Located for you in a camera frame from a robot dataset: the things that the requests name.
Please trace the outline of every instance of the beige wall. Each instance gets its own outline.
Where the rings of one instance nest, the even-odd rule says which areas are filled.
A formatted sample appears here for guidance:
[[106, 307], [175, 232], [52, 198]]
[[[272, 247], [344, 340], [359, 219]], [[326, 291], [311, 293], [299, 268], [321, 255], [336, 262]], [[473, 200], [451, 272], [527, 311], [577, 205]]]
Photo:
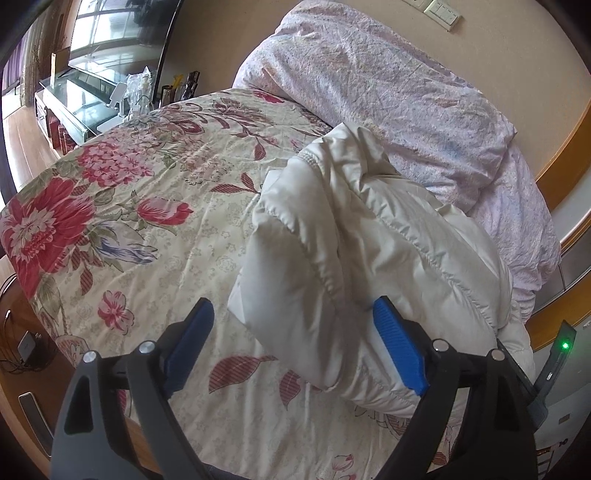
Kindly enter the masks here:
[[[200, 70], [198, 94], [229, 88], [247, 55], [297, 0], [185, 0], [167, 73]], [[448, 0], [464, 18], [447, 32], [401, 0], [346, 0], [464, 77], [517, 127], [537, 174], [591, 98], [591, 76], [535, 0]]]

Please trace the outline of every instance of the blue gripper pad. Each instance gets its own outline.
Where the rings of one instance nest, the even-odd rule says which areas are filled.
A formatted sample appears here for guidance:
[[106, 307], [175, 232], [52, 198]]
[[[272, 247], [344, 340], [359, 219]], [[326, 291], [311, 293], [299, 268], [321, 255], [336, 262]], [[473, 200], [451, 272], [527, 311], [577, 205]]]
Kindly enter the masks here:
[[201, 307], [191, 312], [191, 315], [182, 337], [164, 363], [166, 380], [163, 390], [166, 398], [184, 388], [205, 340], [212, 331], [214, 312], [209, 300], [204, 299]]
[[378, 331], [404, 385], [423, 395], [429, 386], [425, 376], [425, 360], [404, 330], [402, 317], [388, 302], [374, 302], [374, 325]]

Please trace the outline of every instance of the pink flower pattern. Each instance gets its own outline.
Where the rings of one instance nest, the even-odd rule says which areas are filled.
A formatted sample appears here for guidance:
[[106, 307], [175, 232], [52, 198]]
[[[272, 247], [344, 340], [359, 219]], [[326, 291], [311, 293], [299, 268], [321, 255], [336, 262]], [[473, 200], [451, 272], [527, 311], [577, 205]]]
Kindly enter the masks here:
[[126, 335], [134, 324], [134, 314], [125, 308], [126, 303], [123, 292], [107, 290], [103, 293], [98, 308], [98, 315], [105, 321], [105, 325], [110, 330], [119, 330], [123, 335]]
[[138, 215], [157, 225], [181, 225], [193, 213], [186, 202], [152, 197], [138, 204]]
[[285, 103], [285, 100], [282, 100], [279, 97], [271, 95], [270, 93], [262, 92], [260, 90], [255, 91], [254, 96], [262, 98], [264, 101], [269, 102], [269, 103]]
[[127, 185], [141, 177], [154, 175], [143, 155], [130, 151], [121, 153], [117, 148], [97, 144], [83, 147], [77, 160], [78, 165], [84, 168], [82, 177], [91, 183], [97, 182], [102, 188]]
[[37, 291], [43, 273], [64, 267], [69, 248], [95, 213], [90, 198], [74, 197], [73, 190], [73, 180], [53, 178], [24, 205], [15, 197], [2, 217], [2, 243], [29, 299]]

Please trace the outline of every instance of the power adapter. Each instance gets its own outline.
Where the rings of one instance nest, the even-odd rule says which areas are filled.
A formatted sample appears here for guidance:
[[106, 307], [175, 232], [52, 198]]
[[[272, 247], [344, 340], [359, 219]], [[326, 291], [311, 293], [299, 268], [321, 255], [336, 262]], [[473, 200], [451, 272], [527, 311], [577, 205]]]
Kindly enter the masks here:
[[39, 333], [32, 334], [27, 330], [18, 344], [17, 351], [25, 367], [39, 368], [43, 366], [45, 347]]

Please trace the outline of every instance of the metal screw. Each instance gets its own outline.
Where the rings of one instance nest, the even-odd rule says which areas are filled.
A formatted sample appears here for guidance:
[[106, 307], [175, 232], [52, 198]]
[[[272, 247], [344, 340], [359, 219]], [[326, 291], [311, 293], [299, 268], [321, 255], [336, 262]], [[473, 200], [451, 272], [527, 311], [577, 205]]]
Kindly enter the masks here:
[[437, 340], [433, 340], [433, 348], [436, 352], [447, 352], [449, 349], [449, 343], [442, 338], [438, 338]]
[[502, 362], [505, 359], [505, 354], [501, 352], [499, 349], [494, 349], [491, 353], [491, 357], [493, 360], [497, 362]]
[[142, 343], [139, 346], [139, 352], [140, 353], [150, 353], [153, 352], [154, 349], [156, 348], [156, 344], [154, 342], [152, 342], [151, 340]]
[[94, 350], [91, 350], [90, 352], [86, 352], [84, 354], [84, 356], [82, 357], [82, 360], [86, 364], [94, 362], [96, 360], [96, 352]]

